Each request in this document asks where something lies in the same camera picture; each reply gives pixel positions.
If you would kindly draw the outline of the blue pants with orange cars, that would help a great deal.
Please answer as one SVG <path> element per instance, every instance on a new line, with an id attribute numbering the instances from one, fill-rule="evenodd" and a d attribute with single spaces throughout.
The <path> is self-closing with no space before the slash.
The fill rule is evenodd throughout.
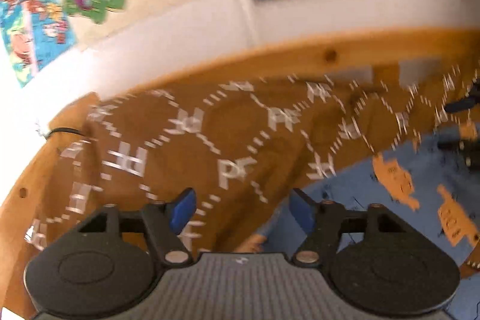
<path id="1" fill-rule="evenodd" d="M 295 266 L 306 239 L 289 198 L 260 229 L 245 319 L 477 319 L 479 143 L 454 130 L 377 154 L 302 190 L 345 207 L 327 266 Z"/>

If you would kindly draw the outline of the brown PF patterned blanket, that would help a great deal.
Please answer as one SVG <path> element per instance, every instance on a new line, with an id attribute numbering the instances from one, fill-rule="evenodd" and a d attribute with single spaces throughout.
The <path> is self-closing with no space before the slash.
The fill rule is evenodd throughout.
<path id="1" fill-rule="evenodd" d="M 367 157 L 380 165 L 419 154 L 450 127 L 479 132 L 479 109 L 444 107 L 473 87 L 475 71 L 407 86 L 314 80 L 229 80 L 167 85 L 101 101 L 94 93 L 58 117 L 62 136 L 46 184 L 32 191 L 25 240 L 42 250 L 95 209 L 137 210 L 183 189 L 198 195 L 184 232 L 195 249 L 232 249 L 294 187 L 335 177 Z"/>

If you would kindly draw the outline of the blue cartoon poster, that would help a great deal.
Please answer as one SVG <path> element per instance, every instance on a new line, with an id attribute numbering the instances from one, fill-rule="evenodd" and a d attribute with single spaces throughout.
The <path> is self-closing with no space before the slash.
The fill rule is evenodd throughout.
<path id="1" fill-rule="evenodd" d="M 21 87 L 77 43 L 59 0 L 1 0 L 1 39 Z"/>

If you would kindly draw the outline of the wooden bed frame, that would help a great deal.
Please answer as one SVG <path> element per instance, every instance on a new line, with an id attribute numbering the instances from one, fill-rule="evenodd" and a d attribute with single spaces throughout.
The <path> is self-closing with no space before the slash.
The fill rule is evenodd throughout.
<path id="1" fill-rule="evenodd" d="M 58 124 L 58 117 L 86 95 L 94 93 L 101 101 L 108 101 L 167 85 L 222 84 L 229 80 L 285 79 L 289 76 L 407 86 L 442 75 L 454 67 L 475 71 L 473 85 L 479 80 L 478 30 L 421 28 L 336 34 L 253 49 L 175 76 L 165 76 L 109 99 L 101 99 L 97 88 L 89 88 L 52 119 L 51 125 L 61 126 L 63 131 L 54 134 L 40 149 L 1 207 L 1 307 L 25 318 L 34 312 L 23 283 L 24 267 L 41 252 L 25 240 L 32 217 L 32 191 L 46 184 L 54 165 L 54 150 L 61 146 L 61 137 L 78 135 L 78 130 Z M 468 99 L 473 91 L 472 87 L 457 100 Z"/>

